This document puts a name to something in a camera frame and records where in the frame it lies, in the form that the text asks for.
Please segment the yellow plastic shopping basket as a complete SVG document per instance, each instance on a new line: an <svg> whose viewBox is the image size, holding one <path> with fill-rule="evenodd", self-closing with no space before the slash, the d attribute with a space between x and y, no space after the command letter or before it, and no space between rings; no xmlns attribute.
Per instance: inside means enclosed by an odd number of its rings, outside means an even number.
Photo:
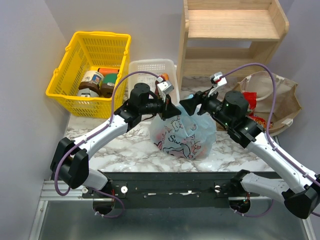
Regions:
<svg viewBox="0 0 320 240"><path fill-rule="evenodd" d="M129 73L131 36L107 31L77 31L53 72L46 96L77 117L107 119L123 103ZM115 70L114 98L96 92L104 79L99 69Z"/></svg>

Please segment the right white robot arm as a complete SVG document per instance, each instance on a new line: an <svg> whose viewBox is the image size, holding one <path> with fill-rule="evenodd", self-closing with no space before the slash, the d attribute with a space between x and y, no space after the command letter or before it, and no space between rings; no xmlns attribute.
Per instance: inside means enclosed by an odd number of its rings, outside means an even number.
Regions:
<svg viewBox="0 0 320 240"><path fill-rule="evenodd" d="M280 176L280 180L269 179L241 170L230 181L232 190L282 202L293 215L307 219L320 203L320 176L301 167L268 137L260 124L247 116L249 103L241 92L228 91L223 101L217 97L216 93L210 96L199 91L180 104L189 115L210 114L233 141L257 155Z"/></svg>

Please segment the wooden shelf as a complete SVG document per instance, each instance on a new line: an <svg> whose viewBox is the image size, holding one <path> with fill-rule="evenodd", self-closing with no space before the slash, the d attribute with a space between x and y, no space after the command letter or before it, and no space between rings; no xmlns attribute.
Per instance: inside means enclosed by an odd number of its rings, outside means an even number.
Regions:
<svg viewBox="0 0 320 240"><path fill-rule="evenodd" d="M177 80L268 64L289 31L277 0L185 0Z"/></svg>

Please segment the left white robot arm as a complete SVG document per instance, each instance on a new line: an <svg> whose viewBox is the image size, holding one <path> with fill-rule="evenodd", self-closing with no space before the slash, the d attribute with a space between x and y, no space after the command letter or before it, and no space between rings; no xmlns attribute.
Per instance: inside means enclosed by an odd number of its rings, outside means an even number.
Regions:
<svg viewBox="0 0 320 240"><path fill-rule="evenodd" d="M158 93L152 95L146 83L135 84L129 99L103 124L75 140L67 137L60 140L50 166L54 180L64 181L71 189L84 186L102 190L108 184L108 177L89 167L90 158L98 150L133 129L143 115L158 115L166 120L181 114L169 95L173 85L163 81L156 88Z"/></svg>

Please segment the light blue plastic bag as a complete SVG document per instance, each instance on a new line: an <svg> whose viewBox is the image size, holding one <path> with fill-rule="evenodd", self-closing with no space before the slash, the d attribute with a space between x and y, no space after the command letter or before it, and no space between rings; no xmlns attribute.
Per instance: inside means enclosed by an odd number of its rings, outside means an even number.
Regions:
<svg viewBox="0 0 320 240"><path fill-rule="evenodd" d="M150 140L157 148L178 158L206 158L216 142L216 123L207 113L188 115L180 105L180 115L162 120L156 116L149 126Z"/></svg>

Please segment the brown burlap tote bag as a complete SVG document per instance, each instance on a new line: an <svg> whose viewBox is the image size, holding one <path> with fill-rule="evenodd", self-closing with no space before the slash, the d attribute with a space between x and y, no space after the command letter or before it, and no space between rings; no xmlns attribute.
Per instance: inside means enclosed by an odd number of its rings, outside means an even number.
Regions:
<svg viewBox="0 0 320 240"><path fill-rule="evenodd" d="M290 79L272 75L275 79L276 101L274 109L273 103L273 83L267 71L259 71L248 75L242 81L233 85L233 90L240 92L256 92L257 104L254 111L248 108L248 115L254 114L258 117L268 120L271 116L269 134L273 137L293 123L294 118L301 111L302 107L296 97L296 88L298 84Z"/></svg>

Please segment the green brown-lid jar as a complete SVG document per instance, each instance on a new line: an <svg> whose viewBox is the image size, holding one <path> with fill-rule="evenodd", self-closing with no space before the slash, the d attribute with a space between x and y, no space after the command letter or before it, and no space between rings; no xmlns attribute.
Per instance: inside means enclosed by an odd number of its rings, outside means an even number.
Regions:
<svg viewBox="0 0 320 240"><path fill-rule="evenodd" d="M100 87L100 92L103 97L105 98L112 97L117 78L118 78L117 73L108 73L105 75Z"/></svg>

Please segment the red assorted candy bag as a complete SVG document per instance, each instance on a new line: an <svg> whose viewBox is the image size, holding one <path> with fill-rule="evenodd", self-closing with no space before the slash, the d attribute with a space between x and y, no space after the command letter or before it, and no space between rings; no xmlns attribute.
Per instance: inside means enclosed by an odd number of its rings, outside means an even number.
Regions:
<svg viewBox="0 0 320 240"><path fill-rule="evenodd" d="M252 120L254 120L256 123L258 123L259 125L261 125L264 129L267 128L268 126L268 121L262 117L259 117L255 114L249 114L248 117Z"/></svg>

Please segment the white small cup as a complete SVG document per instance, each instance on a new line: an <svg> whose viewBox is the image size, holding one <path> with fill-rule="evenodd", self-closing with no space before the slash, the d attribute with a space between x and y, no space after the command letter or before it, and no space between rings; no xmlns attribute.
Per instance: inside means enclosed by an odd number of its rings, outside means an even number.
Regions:
<svg viewBox="0 0 320 240"><path fill-rule="evenodd" d="M89 88L80 89L77 92L77 96L78 97L90 98L91 97L91 90Z"/></svg>

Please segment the white brown-lid jar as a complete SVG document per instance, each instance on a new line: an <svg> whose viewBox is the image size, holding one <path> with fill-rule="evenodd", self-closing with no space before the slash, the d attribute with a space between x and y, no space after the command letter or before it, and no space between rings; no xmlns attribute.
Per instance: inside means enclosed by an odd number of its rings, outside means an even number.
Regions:
<svg viewBox="0 0 320 240"><path fill-rule="evenodd" d="M98 71L89 70L84 74L78 86L78 91L82 89L90 89L91 98L98 98L101 95L100 88L103 79L104 76Z"/></svg>

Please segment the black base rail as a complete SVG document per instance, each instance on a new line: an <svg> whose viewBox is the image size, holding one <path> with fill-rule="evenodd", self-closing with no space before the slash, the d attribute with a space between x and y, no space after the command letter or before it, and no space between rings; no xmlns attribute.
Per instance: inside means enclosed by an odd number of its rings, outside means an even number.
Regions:
<svg viewBox="0 0 320 240"><path fill-rule="evenodd" d="M120 209L227 208L247 196L232 187L236 172L108 172Z"/></svg>

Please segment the white plastic tray basket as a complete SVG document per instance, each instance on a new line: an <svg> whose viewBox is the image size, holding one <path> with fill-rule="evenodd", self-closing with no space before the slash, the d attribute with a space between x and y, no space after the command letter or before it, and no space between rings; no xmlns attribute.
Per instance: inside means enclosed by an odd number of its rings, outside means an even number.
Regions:
<svg viewBox="0 0 320 240"><path fill-rule="evenodd" d="M173 85L174 90L169 93L173 104L177 105L180 101L179 85L177 81L176 67L174 62L170 59L157 58L157 59L143 59L132 61L128 66L129 73L137 71L147 71L156 74L157 76L167 74L169 82ZM150 74L138 73L130 76L127 81L128 96L131 90L137 83L148 84L150 90L156 90L156 78Z"/></svg>

